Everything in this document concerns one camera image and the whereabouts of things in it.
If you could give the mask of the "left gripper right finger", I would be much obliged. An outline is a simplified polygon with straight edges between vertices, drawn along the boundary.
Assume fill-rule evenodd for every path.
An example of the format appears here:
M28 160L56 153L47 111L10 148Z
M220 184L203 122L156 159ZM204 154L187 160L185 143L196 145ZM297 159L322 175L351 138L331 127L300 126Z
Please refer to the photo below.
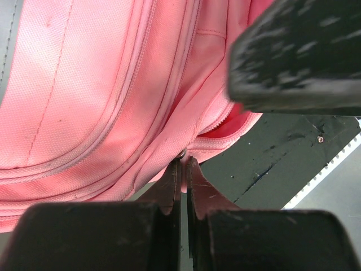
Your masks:
M194 270L359 270L338 218L321 210L247 210L222 195L197 160L186 164Z

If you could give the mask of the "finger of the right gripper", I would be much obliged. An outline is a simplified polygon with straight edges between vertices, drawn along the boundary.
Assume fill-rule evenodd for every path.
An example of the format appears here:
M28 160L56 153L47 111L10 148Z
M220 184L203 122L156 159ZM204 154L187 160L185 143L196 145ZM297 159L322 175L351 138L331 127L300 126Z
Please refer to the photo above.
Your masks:
M275 1L233 43L228 96L246 110L360 115L360 2Z

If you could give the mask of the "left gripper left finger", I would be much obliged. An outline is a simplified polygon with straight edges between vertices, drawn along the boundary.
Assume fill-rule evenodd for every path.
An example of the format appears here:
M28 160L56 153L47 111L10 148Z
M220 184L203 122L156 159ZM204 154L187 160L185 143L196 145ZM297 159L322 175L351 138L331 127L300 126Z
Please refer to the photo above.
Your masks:
M135 201L43 203L19 220L2 270L178 270L182 165Z

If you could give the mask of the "pink student backpack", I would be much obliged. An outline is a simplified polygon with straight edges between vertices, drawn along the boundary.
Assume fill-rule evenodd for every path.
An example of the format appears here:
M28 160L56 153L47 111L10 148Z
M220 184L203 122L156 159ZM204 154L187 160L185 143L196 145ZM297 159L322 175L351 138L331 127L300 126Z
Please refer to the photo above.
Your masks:
M1 232L32 205L130 198L260 114L228 56L270 1L2 1Z

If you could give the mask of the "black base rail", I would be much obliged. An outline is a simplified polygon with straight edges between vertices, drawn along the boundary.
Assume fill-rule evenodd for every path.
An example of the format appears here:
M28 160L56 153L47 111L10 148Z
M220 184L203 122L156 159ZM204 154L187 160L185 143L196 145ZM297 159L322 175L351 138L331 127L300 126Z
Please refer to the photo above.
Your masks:
M264 114L201 169L240 208L281 209L359 132L355 117Z

